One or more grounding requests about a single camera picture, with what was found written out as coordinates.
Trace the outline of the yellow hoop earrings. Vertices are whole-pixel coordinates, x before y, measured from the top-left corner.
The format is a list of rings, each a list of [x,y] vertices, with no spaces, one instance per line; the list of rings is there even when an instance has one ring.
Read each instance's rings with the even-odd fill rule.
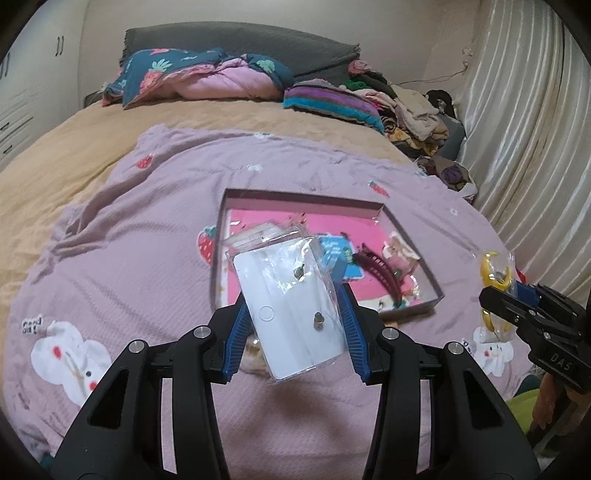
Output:
[[[484,287],[494,287],[505,293],[516,295],[516,269],[511,253],[497,251],[485,252],[480,261],[480,276]],[[515,327],[490,311],[481,309],[481,320],[484,327],[482,341],[507,342],[514,334]]]

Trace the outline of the dark red hair clip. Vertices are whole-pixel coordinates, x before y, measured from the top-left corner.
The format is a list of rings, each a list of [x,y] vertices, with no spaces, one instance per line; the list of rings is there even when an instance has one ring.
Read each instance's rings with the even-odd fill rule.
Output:
[[[363,243],[360,251],[353,253],[353,262],[366,272],[370,273],[370,275],[382,284],[392,297],[394,306],[402,306],[403,294],[401,283],[384,258],[377,255],[377,253],[370,250],[370,248]]]

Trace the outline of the white earring card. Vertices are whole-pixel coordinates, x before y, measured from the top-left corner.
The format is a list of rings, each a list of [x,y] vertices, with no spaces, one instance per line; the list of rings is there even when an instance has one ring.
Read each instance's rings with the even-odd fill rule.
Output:
[[[290,380],[346,353],[335,286],[315,237],[239,252],[232,265],[273,380]]]

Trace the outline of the pink bear hair clip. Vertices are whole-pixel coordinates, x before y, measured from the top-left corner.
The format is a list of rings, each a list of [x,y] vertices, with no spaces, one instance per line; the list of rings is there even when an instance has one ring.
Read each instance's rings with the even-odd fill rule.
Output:
[[[412,275],[421,261],[420,255],[399,232],[392,232],[384,241],[383,258],[398,278]]]

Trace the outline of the purple shallow cardboard tray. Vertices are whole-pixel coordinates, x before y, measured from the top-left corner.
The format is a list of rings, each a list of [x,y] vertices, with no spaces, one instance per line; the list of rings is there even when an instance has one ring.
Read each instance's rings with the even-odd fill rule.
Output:
[[[322,250],[331,254],[359,253],[363,245],[377,253],[394,233],[406,242],[411,241],[394,214],[382,203],[264,190],[225,190],[211,253],[209,296],[213,309],[235,302],[239,293],[238,277],[229,264],[228,249],[222,243],[266,222],[300,224],[311,234],[320,236]],[[394,307],[386,287],[356,264],[346,269],[344,281],[352,288],[359,304],[392,320],[426,314],[444,298],[442,288],[423,259],[418,261],[414,272],[401,281],[408,302],[406,307]]]

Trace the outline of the lilac strawberry bunny quilt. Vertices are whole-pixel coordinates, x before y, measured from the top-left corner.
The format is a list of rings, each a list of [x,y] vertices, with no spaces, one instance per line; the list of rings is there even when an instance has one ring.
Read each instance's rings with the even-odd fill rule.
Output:
[[[318,194],[386,205],[424,254],[445,298],[404,331],[464,342],[509,399],[531,363],[519,339],[477,340],[477,254],[503,249],[459,193],[414,166],[362,158],[294,138],[155,126],[90,200],[70,205],[10,310],[4,395],[17,438],[36,461],[66,430],[129,341],[176,340],[211,317],[212,253],[200,253],[226,189]],[[238,373],[214,388],[232,479],[360,479],[379,388],[339,358],[276,386]]]

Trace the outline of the white pleated curtain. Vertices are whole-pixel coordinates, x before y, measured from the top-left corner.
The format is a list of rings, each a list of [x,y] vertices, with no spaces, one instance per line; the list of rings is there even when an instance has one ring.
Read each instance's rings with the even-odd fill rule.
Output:
[[[486,1],[460,100],[476,208],[533,283],[590,292],[590,65],[544,1]]]

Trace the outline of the pile of folded clothes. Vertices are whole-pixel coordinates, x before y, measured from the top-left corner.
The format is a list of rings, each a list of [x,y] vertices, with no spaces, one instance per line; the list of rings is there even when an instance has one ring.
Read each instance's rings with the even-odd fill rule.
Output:
[[[362,60],[349,64],[344,87],[374,104],[385,135],[424,174],[473,202],[478,189],[469,170],[458,162],[466,132],[445,90],[422,94],[394,84]]]

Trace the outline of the clear plastic bag white card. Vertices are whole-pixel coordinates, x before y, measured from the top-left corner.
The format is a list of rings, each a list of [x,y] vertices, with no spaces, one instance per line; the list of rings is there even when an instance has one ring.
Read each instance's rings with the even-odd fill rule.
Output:
[[[264,222],[231,234],[223,240],[222,245],[226,258],[232,260],[243,252],[305,236],[308,236],[308,229],[304,226]]]

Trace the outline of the tan bed sheet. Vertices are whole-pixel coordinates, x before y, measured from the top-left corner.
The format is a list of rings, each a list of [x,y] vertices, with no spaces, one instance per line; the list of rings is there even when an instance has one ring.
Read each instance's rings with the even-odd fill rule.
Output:
[[[159,124],[301,137],[400,165],[410,161],[368,127],[286,110],[279,103],[173,101],[129,110],[94,104],[40,137],[1,173],[3,318],[62,209],[88,199],[138,137]]]

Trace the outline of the purple teal striped blanket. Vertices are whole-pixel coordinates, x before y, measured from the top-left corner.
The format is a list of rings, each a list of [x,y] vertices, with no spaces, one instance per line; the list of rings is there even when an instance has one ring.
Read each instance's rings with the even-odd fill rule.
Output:
[[[322,79],[295,83],[284,92],[283,108],[356,123],[385,135],[378,109],[372,103]]]

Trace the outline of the grey headboard cushion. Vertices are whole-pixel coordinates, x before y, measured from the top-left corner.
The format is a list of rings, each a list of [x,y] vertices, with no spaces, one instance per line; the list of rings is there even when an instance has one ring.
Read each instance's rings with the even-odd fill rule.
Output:
[[[323,36],[243,22],[183,22],[130,28],[125,32],[121,59],[150,48],[205,51],[219,47],[230,55],[272,57],[290,68],[297,82],[325,79],[337,86],[349,79],[349,64],[361,47]]]

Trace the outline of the navy pink strawberry comforter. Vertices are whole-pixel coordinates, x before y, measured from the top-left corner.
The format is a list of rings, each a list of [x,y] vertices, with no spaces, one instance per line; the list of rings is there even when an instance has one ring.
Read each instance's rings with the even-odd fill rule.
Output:
[[[266,55],[152,48],[123,62],[116,79],[105,85],[102,104],[128,109],[173,98],[280,101],[293,85],[290,68]]]

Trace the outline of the white wardrobe doors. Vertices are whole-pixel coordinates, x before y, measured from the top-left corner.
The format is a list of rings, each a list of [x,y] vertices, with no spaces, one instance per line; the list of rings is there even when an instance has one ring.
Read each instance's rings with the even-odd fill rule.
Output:
[[[47,1],[1,62],[1,167],[80,109],[86,1]]]

